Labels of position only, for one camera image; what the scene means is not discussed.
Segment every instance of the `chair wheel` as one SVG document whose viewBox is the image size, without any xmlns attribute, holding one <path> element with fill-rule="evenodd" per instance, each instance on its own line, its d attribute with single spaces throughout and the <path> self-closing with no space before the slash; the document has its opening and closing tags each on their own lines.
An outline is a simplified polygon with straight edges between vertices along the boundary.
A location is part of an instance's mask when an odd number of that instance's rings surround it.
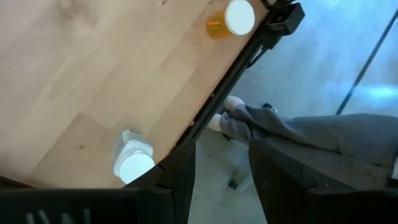
<svg viewBox="0 0 398 224">
<path fill-rule="evenodd" d="M 228 186 L 236 190 L 238 188 L 238 183 L 236 183 L 235 180 L 230 180 Z"/>
</svg>

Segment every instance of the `leg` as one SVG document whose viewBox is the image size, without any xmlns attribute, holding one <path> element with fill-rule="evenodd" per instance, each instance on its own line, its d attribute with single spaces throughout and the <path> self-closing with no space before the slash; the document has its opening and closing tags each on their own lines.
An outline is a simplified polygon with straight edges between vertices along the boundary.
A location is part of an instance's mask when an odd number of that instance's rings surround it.
<svg viewBox="0 0 398 224">
<path fill-rule="evenodd" d="M 238 105 L 221 115 L 220 126 L 222 132 L 245 144 L 276 134 L 385 168 L 392 168 L 398 150 L 398 119 L 390 116 L 351 114 L 285 119 L 269 109 Z"/>
</svg>

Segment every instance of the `wood grain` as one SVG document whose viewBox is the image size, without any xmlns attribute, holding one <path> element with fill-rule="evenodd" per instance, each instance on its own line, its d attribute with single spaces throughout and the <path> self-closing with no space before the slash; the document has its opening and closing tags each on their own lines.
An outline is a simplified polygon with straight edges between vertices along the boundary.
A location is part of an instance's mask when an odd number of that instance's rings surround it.
<svg viewBox="0 0 398 224">
<path fill-rule="evenodd" d="M 159 162 L 250 35 L 207 36 L 206 18 L 227 0 L 71 2 L 0 3 L 0 175 L 119 187 L 109 163 L 117 135 L 142 134 Z M 266 10 L 250 2 L 258 24 Z"/>
</svg>

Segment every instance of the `white bottle cap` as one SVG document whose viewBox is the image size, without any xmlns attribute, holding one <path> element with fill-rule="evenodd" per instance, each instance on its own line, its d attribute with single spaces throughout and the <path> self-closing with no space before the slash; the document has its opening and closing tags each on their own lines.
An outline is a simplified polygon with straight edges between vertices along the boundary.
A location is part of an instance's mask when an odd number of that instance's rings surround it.
<svg viewBox="0 0 398 224">
<path fill-rule="evenodd" d="M 232 0 L 225 10 L 225 23 L 234 35 L 249 33 L 255 22 L 253 7 L 245 0 Z"/>
<path fill-rule="evenodd" d="M 129 184 L 155 166 L 154 160 L 146 154 L 133 154 L 125 158 L 119 166 L 119 177 Z"/>
</svg>

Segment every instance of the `plastic container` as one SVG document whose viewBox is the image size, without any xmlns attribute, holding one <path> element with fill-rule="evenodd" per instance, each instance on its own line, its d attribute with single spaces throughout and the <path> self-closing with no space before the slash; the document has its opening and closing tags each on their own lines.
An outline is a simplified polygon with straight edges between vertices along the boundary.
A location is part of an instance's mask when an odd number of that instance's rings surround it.
<svg viewBox="0 0 398 224">
<path fill-rule="evenodd" d="M 253 7 L 245 0 L 232 0 L 224 10 L 210 16 L 206 23 L 207 32 L 213 39 L 231 35 L 248 34 L 256 18 Z"/>
<path fill-rule="evenodd" d="M 113 149 L 113 174 L 129 184 L 155 166 L 153 155 L 152 146 L 140 135 L 124 130 Z"/>
</svg>

